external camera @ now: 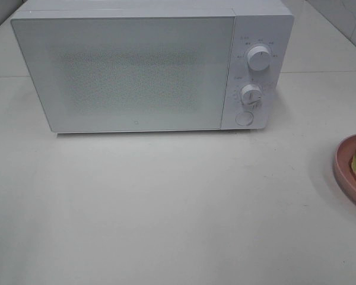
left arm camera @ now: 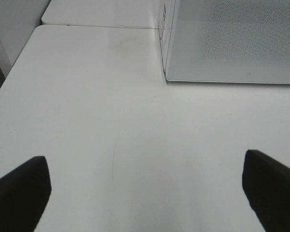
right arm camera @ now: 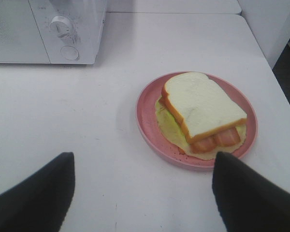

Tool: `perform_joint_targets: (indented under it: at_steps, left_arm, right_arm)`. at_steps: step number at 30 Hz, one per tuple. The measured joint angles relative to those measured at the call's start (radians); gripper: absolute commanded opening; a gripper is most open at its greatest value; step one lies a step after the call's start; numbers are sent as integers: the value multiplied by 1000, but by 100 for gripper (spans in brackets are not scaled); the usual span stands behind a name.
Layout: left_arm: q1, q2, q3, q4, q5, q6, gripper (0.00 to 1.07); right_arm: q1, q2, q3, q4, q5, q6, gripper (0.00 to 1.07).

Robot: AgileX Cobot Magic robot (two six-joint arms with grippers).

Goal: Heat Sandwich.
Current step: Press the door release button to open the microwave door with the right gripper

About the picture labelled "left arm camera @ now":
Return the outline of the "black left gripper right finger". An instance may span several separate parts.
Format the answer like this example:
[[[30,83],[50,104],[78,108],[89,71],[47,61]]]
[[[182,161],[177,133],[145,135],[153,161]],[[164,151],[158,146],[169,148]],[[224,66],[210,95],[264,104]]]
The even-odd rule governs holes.
[[[242,188],[267,232],[290,232],[290,168],[258,150],[248,150]]]

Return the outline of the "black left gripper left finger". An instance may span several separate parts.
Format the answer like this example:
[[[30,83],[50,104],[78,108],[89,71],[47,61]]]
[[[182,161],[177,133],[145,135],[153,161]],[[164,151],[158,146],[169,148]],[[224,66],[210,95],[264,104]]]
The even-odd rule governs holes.
[[[35,156],[0,178],[0,232],[33,232],[52,187],[44,156]]]

